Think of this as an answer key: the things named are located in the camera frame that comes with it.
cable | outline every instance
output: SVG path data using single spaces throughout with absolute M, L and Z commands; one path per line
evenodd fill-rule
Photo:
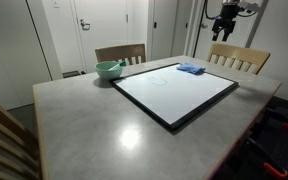
M 240 16 L 240 17 L 251 17 L 251 16 L 253 16 L 254 14 L 256 14 L 257 12 L 254 12 L 254 13 L 252 13 L 252 14 L 250 14 L 250 15 L 242 15 L 242 14 L 237 14 L 238 16 Z
M 205 3 L 204 3 L 204 11 L 205 11 L 205 16 L 207 19 L 210 19 L 210 20 L 214 20 L 214 19 L 217 19 L 220 15 L 217 15 L 217 16 L 214 16 L 214 17 L 209 17 L 208 14 L 207 14 L 207 4 L 208 4 L 208 0 L 205 0 Z

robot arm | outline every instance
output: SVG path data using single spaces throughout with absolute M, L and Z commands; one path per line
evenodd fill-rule
M 260 10 L 257 4 L 251 4 L 244 0 L 223 0 L 222 10 L 220 15 L 210 18 L 207 15 L 207 0 L 205 0 L 205 13 L 208 19 L 215 20 L 212 31 L 213 31 L 213 41 L 217 40 L 219 33 L 223 30 L 224 36 L 222 41 L 226 41 L 230 33 L 233 32 L 235 27 L 235 21 L 233 21 L 236 16 L 249 17 L 254 15 Z M 246 11 L 247 13 L 252 13 L 250 15 L 240 15 L 240 12 Z

black whiteboard frame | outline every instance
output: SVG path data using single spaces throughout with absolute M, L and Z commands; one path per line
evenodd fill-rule
M 123 94 L 127 99 L 129 99 L 131 102 L 133 102 L 137 107 L 139 107 L 142 111 L 144 111 L 150 117 L 152 117 L 156 122 L 161 124 L 168 131 L 173 132 L 173 131 L 177 130 L 178 128 L 180 128 L 182 125 L 184 125 L 186 122 L 191 120 L 194 116 L 198 115 L 199 113 L 201 113 L 202 111 L 204 111 L 205 109 L 210 107 L 213 103 L 215 103 L 216 101 L 220 100 L 223 96 L 226 96 L 228 93 L 230 93 L 231 91 L 235 90 L 238 87 L 238 82 L 232 81 L 230 79 L 223 78 L 223 77 L 220 77 L 220 76 L 208 73 L 208 72 L 204 72 L 204 73 L 210 74 L 212 76 L 216 76 L 216 77 L 231 81 L 231 82 L 233 82 L 233 84 L 231 84 L 230 86 L 228 86 L 227 88 L 225 88 L 224 90 L 222 90 L 221 92 L 219 92 L 218 94 L 216 94 L 215 96 L 210 98 L 209 100 L 205 101 L 201 105 L 197 106 L 192 111 L 188 112 L 186 115 L 182 116 L 181 118 L 179 118 L 174 123 L 169 124 L 163 118 L 161 118 L 159 115 L 157 115 L 152 110 L 150 110 L 148 107 L 146 107 L 144 104 L 142 104 L 140 101 L 138 101 L 135 97 L 133 97 L 132 95 L 127 93 L 123 88 L 119 87 L 115 83 L 115 81 L 126 79 L 128 77 L 136 76 L 136 75 L 139 75 L 139 74 L 144 74 L 144 73 L 151 72 L 151 71 L 156 71 L 156 70 L 159 70 L 159 69 L 162 69 L 162 68 L 166 68 L 166 67 L 169 67 L 169 66 L 179 65 L 179 64 L 180 63 L 169 64 L 169 65 L 166 65 L 166 66 L 150 69 L 150 70 L 147 70 L 147 71 L 134 73 L 134 74 L 131 74 L 131 75 L 128 75 L 128 76 L 119 77 L 119 78 L 110 80 L 110 83 L 113 85 L 113 87 L 117 91 L 119 91 L 121 94 Z

whiteboard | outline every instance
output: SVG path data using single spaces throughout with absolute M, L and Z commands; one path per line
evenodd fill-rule
M 169 130 L 177 128 L 238 85 L 209 73 L 194 75 L 179 71 L 176 69 L 179 65 L 122 77 L 111 83 Z

drawing on whiteboard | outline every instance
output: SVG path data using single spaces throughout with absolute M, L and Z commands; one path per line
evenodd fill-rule
M 154 76 L 147 77 L 147 79 L 155 86 L 165 86 L 167 84 L 165 79 L 155 78 Z

